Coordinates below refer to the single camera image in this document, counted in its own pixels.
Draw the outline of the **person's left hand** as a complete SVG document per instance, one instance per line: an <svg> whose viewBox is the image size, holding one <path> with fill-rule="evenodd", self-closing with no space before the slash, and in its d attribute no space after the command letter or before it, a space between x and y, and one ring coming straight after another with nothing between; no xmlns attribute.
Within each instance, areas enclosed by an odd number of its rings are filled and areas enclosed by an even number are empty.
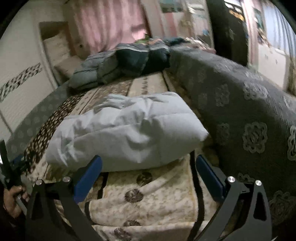
<svg viewBox="0 0 296 241"><path fill-rule="evenodd" d="M13 186L10 190L4 189L3 207L12 218L17 218L22 210L16 202L16 198L22 195L22 199L29 201L29 195L24 186Z"/></svg>

